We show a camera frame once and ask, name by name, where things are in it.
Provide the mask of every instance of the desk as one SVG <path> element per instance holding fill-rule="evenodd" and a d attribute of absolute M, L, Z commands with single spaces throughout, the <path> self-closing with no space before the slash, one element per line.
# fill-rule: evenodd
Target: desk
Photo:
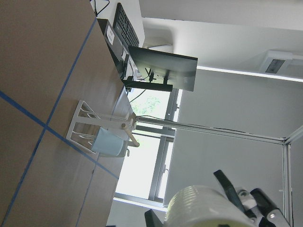
<path fill-rule="evenodd" d="M 100 113 L 130 110 L 91 6 L 18 1 L 0 10 L 0 221 L 105 226 L 123 158 L 64 140 L 80 99 Z"/>

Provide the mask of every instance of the black keyboard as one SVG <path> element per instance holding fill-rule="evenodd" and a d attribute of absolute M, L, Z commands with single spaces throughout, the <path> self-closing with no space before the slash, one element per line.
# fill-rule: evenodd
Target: black keyboard
<path fill-rule="evenodd" d="M 139 46 L 139 39 L 120 2 L 117 4 L 113 28 L 127 48 Z"/>

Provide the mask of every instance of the ceiling vent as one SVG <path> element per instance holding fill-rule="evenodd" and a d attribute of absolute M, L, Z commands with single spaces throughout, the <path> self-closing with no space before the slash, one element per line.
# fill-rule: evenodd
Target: ceiling vent
<path fill-rule="evenodd" d="M 291 52 L 268 51 L 260 67 L 260 72 L 283 74 L 292 60 L 293 53 Z"/>

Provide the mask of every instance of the white cylinder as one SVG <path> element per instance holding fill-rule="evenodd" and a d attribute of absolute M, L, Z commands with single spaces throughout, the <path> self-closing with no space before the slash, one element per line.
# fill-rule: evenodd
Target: white cylinder
<path fill-rule="evenodd" d="M 169 202 L 164 227 L 255 227 L 250 219 L 219 192 L 194 185 Z"/>

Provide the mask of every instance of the window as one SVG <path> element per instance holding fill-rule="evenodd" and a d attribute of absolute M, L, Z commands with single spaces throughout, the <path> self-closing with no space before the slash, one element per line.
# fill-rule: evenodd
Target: window
<path fill-rule="evenodd" d="M 176 113 L 181 101 L 181 90 L 174 89 L 170 93 L 153 90 L 142 92 L 142 89 L 136 89 L 128 96 L 129 100 L 137 97 L 131 102 L 136 115 L 178 120 Z M 125 157 L 115 197 L 162 206 L 175 130 L 138 123 L 133 134 L 140 147 L 129 147 L 130 157 Z"/>

